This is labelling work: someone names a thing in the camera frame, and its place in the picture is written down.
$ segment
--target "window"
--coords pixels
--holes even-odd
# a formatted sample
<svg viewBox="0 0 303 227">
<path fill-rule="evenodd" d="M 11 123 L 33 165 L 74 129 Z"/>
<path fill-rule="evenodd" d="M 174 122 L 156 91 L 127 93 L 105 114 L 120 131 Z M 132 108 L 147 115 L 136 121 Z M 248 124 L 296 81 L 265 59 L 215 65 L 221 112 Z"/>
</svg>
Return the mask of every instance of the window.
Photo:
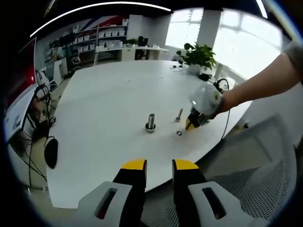
<svg viewBox="0 0 303 227">
<path fill-rule="evenodd" d="M 224 10 L 214 43 L 215 59 L 249 79 L 281 52 L 282 31 L 247 13 Z"/>
<path fill-rule="evenodd" d="M 202 15 L 203 9 L 175 11 L 170 19 L 165 45 L 183 48 L 185 43 L 195 44 Z"/>
</svg>

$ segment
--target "potted plant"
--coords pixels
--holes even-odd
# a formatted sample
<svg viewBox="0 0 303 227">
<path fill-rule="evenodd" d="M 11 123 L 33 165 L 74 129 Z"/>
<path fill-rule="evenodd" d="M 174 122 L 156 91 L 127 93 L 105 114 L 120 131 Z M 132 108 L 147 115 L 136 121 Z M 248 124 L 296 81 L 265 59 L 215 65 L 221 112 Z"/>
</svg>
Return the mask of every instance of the potted plant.
<svg viewBox="0 0 303 227">
<path fill-rule="evenodd" d="M 126 44 L 126 45 L 130 45 L 131 47 L 135 47 L 136 46 L 136 44 L 138 44 L 138 39 L 128 39 L 128 40 L 126 40 L 125 42 L 124 42 L 124 44 Z"/>
<path fill-rule="evenodd" d="M 186 50 L 185 55 L 182 55 L 181 51 L 177 51 L 176 54 L 182 58 L 179 60 L 179 67 L 183 67 L 185 64 L 188 65 L 188 72 L 193 75 L 199 75 L 201 67 L 205 70 L 207 68 L 212 69 L 216 64 L 214 59 L 215 53 L 207 45 L 199 46 L 197 43 L 192 46 L 191 44 L 184 44 Z"/>
</svg>

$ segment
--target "white table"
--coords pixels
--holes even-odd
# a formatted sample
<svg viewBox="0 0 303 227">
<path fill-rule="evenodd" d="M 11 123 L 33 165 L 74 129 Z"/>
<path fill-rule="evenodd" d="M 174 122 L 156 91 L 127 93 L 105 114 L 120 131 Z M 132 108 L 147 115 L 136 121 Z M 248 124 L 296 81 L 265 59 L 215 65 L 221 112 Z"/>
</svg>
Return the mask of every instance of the white table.
<svg viewBox="0 0 303 227">
<path fill-rule="evenodd" d="M 76 208 L 84 195 L 112 181 L 123 163 L 136 158 L 147 159 L 146 191 L 151 190 L 172 178 L 172 159 L 196 162 L 220 141 L 227 113 L 176 136 L 190 112 L 188 96 L 203 81 L 171 70 L 174 64 L 115 62 L 75 72 L 50 130 L 59 142 L 57 166 L 47 168 L 54 207 Z M 249 106 L 231 110 L 226 134 Z M 180 108 L 181 121 L 175 123 Z M 148 134 L 144 126 L 151 113 L 156 131 Z"/>
<path fill-rule="evenodd" d="M 98 62 L 98 54 L 100 52 L 108 51 L 119 51 L 119 58 L 121 61 L 134 61 L 136 50 L 149 51 L 149 59 L 159 60 L 160 53 L 165 54 L 169 50 L 159 47 L 147 47 L 147 46 L 136 46 L 136 47 L 118 47 L 118 48 L 107 48 L 103 46 L 97 46 L 95 51 L 94 65 Z"/>
<path fill-rule="evenodd" d="M 5 141 L 8 142 L 17 132 L 23 129 L 27 110 L 33 101 L 37 84 L 25 89 L 11 104 L 4 118 Z"/>
</svg>

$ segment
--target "computer mouse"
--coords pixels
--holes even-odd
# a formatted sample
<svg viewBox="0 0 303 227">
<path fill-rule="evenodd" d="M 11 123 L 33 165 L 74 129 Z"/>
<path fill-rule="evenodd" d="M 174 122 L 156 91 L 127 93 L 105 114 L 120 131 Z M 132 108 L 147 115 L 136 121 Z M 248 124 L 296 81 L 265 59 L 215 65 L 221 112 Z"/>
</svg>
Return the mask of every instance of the computer mouse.
<svg viewBox="0 0 303 227">
<path fill-rule="evenodd" d="M 58 140 L 51 139 L 47 143 L 44 149 L 44 159 L 46 164 L 51 168 L 54 169 L 57 164 L 58 158 Z"/>
</svg>

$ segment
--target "sleeve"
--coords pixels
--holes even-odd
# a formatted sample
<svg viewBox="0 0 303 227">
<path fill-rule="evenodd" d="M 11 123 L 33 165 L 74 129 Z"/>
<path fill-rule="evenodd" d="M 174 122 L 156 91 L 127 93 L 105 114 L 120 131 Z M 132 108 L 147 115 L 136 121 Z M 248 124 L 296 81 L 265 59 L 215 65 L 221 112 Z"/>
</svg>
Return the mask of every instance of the sleeve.
<svg viewBox="0 0 303 227">
<path fill-rule="evenodd" d="M 292 41 L 284 52 L 303 78 L 303 44 Z"/>
</svg>

